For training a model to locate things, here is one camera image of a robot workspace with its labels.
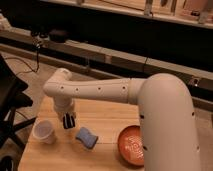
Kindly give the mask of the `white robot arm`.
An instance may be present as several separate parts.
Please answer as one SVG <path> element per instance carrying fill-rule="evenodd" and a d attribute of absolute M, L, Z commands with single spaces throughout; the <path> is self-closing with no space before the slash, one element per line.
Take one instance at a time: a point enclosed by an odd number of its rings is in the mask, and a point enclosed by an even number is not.
<path fill-rule="evenodd" d="M 43 90 L 60 115 L 74 98 L 136 105 L 145 171 L 201 171 L 192 97 L 178 77 L 158 73 L 146 79 L 74 81 L 69 70 L 59 68 Z"/>

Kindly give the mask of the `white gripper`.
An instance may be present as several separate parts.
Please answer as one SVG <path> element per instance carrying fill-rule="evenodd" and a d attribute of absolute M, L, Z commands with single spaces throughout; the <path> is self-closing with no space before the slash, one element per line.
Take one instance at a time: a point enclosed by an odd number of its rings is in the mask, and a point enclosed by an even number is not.
<path fill-rule="evenodd" d="M 63 120 L 64 129 L 75 127 L 74 115 L 75 102 L 73 99 L 54 99 L 54 110 L 60 121 Z"/>

